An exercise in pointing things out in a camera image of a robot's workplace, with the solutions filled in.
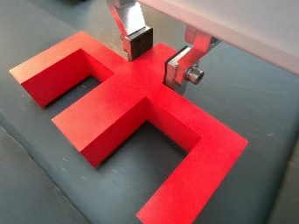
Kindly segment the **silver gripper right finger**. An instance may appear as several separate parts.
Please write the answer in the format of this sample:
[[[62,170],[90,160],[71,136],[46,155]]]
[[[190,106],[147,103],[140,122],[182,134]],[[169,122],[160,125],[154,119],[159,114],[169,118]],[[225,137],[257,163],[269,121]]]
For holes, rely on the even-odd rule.
[[[198,85],[205,76],[199,68],[201,59],[221,43],[221,40],[206,32],[187,26],[185,33],[187,45],[165,63],[163,84],[181,95],[185,93],[187,83]]]

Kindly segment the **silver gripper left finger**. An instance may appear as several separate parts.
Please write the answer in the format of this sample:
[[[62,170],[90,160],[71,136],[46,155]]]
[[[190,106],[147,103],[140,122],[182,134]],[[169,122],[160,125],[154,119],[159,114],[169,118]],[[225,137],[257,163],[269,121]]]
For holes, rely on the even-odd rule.
[[[107,6],[120,30],[127,58],[134,61],[154,47],[154,29],[146,25],[136,0],[107,0]]]

